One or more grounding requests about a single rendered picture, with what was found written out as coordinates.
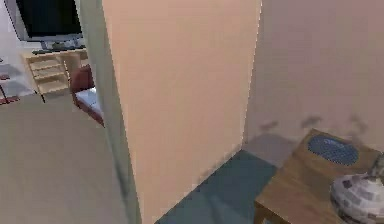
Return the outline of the dark red side table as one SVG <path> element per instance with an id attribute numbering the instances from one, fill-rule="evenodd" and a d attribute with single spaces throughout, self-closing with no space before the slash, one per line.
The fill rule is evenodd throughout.
<path id="1" fill-rule="evenodd" d="M 14 103 L 20 100 L 17 95 L 9 95 L 5 90 L 4 83 L 10 79 L 8 74 L 0 73 L 0 105 Z"/>

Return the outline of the brown wooden table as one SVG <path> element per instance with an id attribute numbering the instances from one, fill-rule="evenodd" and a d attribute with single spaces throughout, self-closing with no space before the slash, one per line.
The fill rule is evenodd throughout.
<path id="1" fill-rule="evenodd" d="M 359 152 L 350 166 L 330 162 L 308 150 L 308 141 L 323 134 L 351 144 Z M 367 172 L 381 152 L 328 133 L 311 130 L 254 200 L 253 224 L 343 224 L 330 200 L 330 185 L 344 175 Z"/>

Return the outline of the white grey patterned plant pot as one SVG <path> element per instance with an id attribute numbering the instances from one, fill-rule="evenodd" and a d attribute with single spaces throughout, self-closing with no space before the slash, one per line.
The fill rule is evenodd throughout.
<path id="1" fill-rule="evenodd" d="M 336 178 L 330 200 L 343 224 L 384 224 L 384 153 L 367 172 Z"/>

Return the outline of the pale wooden shelf stand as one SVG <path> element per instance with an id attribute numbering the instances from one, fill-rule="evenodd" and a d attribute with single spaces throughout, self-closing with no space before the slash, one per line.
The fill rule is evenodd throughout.
<path id="1" fill-rule="evenodd" d="M 70 73 L 88 61 L 85 48 L 40 54 L 24 52 L 20 57 L 30 85 L 42 101 L 47 93 L 67 89 Z"/>

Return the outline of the blue oval mat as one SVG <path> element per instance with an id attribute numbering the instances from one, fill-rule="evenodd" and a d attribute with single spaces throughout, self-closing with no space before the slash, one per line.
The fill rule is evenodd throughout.
<path id="1" fill-rule="evenodd" d="M 312 137 L 307 146 L 310 152 L 345 166 L 353 165 L 359 158 L 359 152 L 354 146 L 323 134 Z"/>

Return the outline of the black television set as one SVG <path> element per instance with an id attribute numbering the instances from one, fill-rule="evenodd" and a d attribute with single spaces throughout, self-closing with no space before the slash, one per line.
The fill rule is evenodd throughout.
<path id="1" fill-rule="evenodd" d="M 20 41 L 39 42 L 34 55 L 84 49 L 75 0 L 3 0 Z"/>

